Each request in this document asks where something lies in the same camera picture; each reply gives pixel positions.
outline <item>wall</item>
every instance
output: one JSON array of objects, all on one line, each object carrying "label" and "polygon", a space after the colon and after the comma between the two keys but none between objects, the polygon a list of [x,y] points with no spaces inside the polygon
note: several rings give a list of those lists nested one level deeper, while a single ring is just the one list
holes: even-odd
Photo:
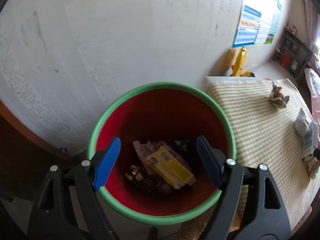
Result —
[{"label": "wall", "polygon": [[291,0],[289,21],[297,27],[297,37],[304,43],[308,43],[307,22],[303,0]]},{"label": "wall", "polygon": [[[279,30],[287,22],[283,6]],[[0,99],[74,154],[123,93],[149,82],[201,87],[226,72],[242,0],[9,0],[0,14]],[[246,68],[268,60],[251,46]]]}]

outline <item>yellow bottle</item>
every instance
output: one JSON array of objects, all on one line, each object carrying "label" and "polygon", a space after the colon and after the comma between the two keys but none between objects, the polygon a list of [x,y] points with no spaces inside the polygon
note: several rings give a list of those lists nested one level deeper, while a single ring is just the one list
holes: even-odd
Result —
[{"label": "yellow bottle", "polygon": [[233,77],[240,77],[245,60],[247,58],[247,47],[243,46],[238,54],[236,63],[231,67]]}]

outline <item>green rim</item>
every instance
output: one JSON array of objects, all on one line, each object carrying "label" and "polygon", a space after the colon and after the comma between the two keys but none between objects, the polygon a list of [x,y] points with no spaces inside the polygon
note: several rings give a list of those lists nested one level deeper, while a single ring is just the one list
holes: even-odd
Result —
[{"label": "green rim", "polygon": [[[223,112],[223,110],[220,108],[220,106],[204,92],[196,88],[189,87],[187,85],[183,85],[175,82],[157,82],[157,83],[143,85],[141,87],[135,88],[125,93],[116,101],[114,101],[111,104],[111,106],[109,106],[109,108],[102,114],[102,116],[99,118],[96,126],[93,129],[89,146],[88,146],[88,152],[87,152],[88,159],[91,159],[95,154],[96,143],[98,140],[100,130],[103,127],[105,121],[108,119],[108,117],[113,113],[113,111],[117,109],[125,101],[129,100],[130,98],[136,95],[139,95],[143,92],[155,90],[155,89],[181,90],[196,96],[197,98],[202,100],[204,103],[206,103],[215,112],[215,114],[219,117],[221,123],[223,124],[224,130],[227,136],[227,140],[228,140],[228,149],[229,149],[228,156],[230,158],[236,159],[235,137],[233,135],[233,131],[228,121],[228,118]],[[211,206],[213,206],[217,202],[221,194],[220,190],[216,190],[206,201],[201,203],[199,206],[181,214],[172,215],[172,216],[150,216],[150,215],[145,215],[145,214],[136,212],[122,205],[108,192],[108,190],[105,187],[101,187],[99,192],[102,198],[104,199],[104,201],[119,214],[123,215],[126,218],[135,220],[137,222],[154,225],[154,226],[166,226],[166,225],[179,224],[179,223],[188,221],[190,219],[193,219],[198,215],[202,214],[203,212],[205,212],[206,210],[208,210]]]}]

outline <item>trash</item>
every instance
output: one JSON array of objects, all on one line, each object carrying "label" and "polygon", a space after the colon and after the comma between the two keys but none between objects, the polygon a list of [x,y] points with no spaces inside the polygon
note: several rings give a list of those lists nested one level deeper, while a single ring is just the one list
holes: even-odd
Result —
[{"label": "trash", "polygon": [[315,179],[320,166],[320,151],[317,150],[319,143],[318,124],[314,121],[307,121],[307,116],[301,108],[294,127],[303,138],[303,149],[301,159],[307,164],[307,169],[311,179]]},{"label": "trash", "polygon": [[317,173],[319,172],[320,161],[314,157],[313,159],[307,161],[308,172],[311,179],[315,179]]},{"label": "trash", "polygon": [[272,105],[277,108],[286,108],[287,103],[289,102],[289,96],[284,96],[282,93],[280,93],[282,87],[276,85],[274,81],[272,82],[272,87],[272,91],[269,95]]},{"label": "trash", "polygon": [[318,148],[318,124],[309,123],[309,132],[303,137],[302,160],[307,162],[314,158],[313,151]]},{"label": "trash", "polygon": [[139,189],[141,189],[141,191],[148,194],[153,195],[158,192],[167,194],[173,191],[173,187],[166,183],[161,176],[156,173],[154,175],[149,175],[145,168],[131,165],[125,176]]},{"label": "trash", "polygon": [[[174,145],[178,144],[177,149],[180,152],[186,153],[190,148],[189,140],[175,141]],[[169,193],[173,189],[180,189],[186,184],[191,186],[196,182],[186,160],[168,143],[148,141],[146,144],[141,144],[139,141],[134,141],[133,146],[144,168],[132,165],[130,169],[133,169],[133,172],[126,173],[125,176],[144,192],[152,193],[156,189],[159,192]]]},{"label": "trash", "polygon": [[130,166],[125,176],[145,193],[151,194],[161,185],[161,181],[156,176],[149,175],[145,170],[135,165]]},{"label": "trash", "polygon": [[142,161],[143,166],[146,168],[147,173],[149,175],[155,174],[155,171],[147,164],[147,157],[151,155],[153,151],[150,151],[150,149],[146,147],[145,144],[141,144],[139,141],[134,141],[133,147],[139,159]]},{"label": "trash", "polygon": [[307,116],[304,113],[303,109],[300,109],[297,119],[294,121],[294,127],[298,134],[305,136],[309,133],[309,123],[307,121]]},{"label": "trash", "polygon": [[193,174],[161,146],[147,157],[148,164],[173,188],[180,189],[185,184],[192,186],[196,182]]}]

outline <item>red container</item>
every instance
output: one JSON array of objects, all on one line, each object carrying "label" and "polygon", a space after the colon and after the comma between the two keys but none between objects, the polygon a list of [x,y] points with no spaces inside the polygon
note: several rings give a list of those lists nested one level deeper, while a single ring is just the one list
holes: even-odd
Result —
[{"label": "red container", "polygon": [[287,68],[290,59],[291,57],[288,54],[283,54],[279,63],[282,67]]},{"label": "red container", "polygon": [[217,103],[203,92],[162,82],[123,95],[102,115],[88,147],[91,158],[96,151],[105,149],[113,136],[121,140],[121,151],[105,185],[106,190],[100,188],[102,197],[117,212],[147,224],[181,223],[200,215],[217,201],[219,193],[210,183],[196,151],[189,162],[197,180],[193,186],[151,196],[141,192],[124,175],[131,165],[142,166],[133,141],[172,143],[175,139],[185,138],[195,144],[200,135],[204,135],[212,147],[235,158],[230,124]]}]

